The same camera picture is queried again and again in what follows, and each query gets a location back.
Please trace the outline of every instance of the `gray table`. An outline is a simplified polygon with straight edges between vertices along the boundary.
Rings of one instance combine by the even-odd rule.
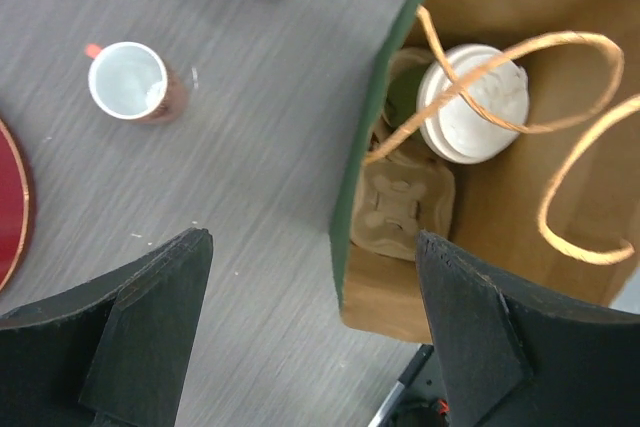
[[[216,251],[177,425],[365,425],[415,346],[341,325],[327,228],[402,1],[0,0],[0,115],[39,201],[0,311],[206,227]],[[93,105],[83,48],[121,40],[186,80],[179,121]]]

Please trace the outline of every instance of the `white plastic lid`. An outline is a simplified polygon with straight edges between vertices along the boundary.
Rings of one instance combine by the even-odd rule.
[[[447,52],[458,76],[500,53],[493,47],[469,44]],[[442,90],[451,85],[439,64],[425,73],[418,95],[417,110],[422,110]],[[501,119],[522,124],[529,112],[527,75],[513,62],[489,72],[468,89],[471,96]],[[508,147],[518,136],[484,120],[458,96],[421,127],[427,144],[438,155],[457,163],[471,164],[490,159]]]

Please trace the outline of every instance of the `green bag edge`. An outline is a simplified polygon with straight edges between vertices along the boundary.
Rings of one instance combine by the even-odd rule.
[[[349,253],[349,238],[351,231],[351,213],[355,197],[356,183],[360,166],[367,151],[370,130],[378,119],[384,104],[386,90],[386,76],[389,60],[406,38],[415,19],[415,11],[424,0],[406,0],[395,22],[389,30],[387,38],[376,56],[369,88],[364,101],[364,108],[355,137],[351,145],[349,159],[342,177],[338,199],[333,210],[333,217],[329,227],[331,242],[331,262],[333,265],[333,281],[335,283],[338,303],[342,308],[343,285]]]

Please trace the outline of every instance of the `disposable coffee cup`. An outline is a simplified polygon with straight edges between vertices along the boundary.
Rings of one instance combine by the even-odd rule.
[[[481,44],[465,44],[446,52],[458,77],[488,62],[501,51]],[[416,111],[425,109],[451,85],[438,62],[424,74],[416,101]],[[528,77],[522,67],[507,62],[476,80],[469,95],[497,117],[512,124],[524,124],[529,114]],[[456,96],[420,125],[429,148],[440,157],[458,164],[478,164],[509,147],[519,133],[480,117],[467,102]]]
[[[153,50],[136,42],[87,46],[93,58],[89,91],[111,117],[139,123],[175,120],[187,107],[188,93],[178,76]]]

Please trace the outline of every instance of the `white cup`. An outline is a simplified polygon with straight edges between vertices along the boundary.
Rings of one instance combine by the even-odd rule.
[[[501,51],[487,45],[465,44],[446,52],[456,75],[461,77]],[[444,69],[434,62],[422,78],[416,110],[425,109],[451,85]],[[529,114],[527,74],[508,62],[485,74],[467,91],[490,112],[514,124],[523,124]],[[478,164],[495,157],[518,137],[513,132],[481,118],[460,96],[450,100],[420,125],[427,145],[440,157],[459,164]]]
[[[98,107],[116,119],[168,122],[186,108],[187,92],[153,50],[136,42],[104,49],[89,46],[89,91]]]

